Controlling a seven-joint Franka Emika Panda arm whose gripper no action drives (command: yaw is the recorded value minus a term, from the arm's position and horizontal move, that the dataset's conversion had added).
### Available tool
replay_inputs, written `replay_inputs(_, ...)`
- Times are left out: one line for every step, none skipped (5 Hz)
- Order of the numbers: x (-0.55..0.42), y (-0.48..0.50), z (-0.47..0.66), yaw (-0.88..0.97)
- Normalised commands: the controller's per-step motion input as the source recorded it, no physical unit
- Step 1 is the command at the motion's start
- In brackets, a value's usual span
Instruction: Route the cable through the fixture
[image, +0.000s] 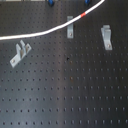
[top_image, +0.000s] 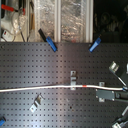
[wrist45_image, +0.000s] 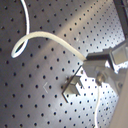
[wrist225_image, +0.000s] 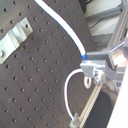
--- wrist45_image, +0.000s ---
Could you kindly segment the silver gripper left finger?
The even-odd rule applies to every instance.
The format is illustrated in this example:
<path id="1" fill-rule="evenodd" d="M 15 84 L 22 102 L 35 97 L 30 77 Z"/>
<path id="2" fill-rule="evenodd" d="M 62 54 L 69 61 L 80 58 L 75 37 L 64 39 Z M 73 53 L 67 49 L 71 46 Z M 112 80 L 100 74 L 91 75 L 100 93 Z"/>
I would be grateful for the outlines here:
<path id="1" fill-rule="evenodd" d="M 115 72 L 112 68 L 105 66 L 106 61 L 85 61 L 82 65 L 88 77 L 95 79 L 98 86 L 108 83 L 117 95 L 121 93 L 126 69 L 120 68 Z"/>

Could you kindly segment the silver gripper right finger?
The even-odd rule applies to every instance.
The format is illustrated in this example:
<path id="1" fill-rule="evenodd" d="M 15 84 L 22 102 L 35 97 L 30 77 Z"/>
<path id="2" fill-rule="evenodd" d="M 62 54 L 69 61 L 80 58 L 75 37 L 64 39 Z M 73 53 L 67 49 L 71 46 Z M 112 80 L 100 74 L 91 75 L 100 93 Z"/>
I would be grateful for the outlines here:
<path id="1" fill-rule="evenodd" d="M 89 53 L 87 55 L 88 60 L 112 60 L 112 49 L 104 49 L 102 52 Z"/>

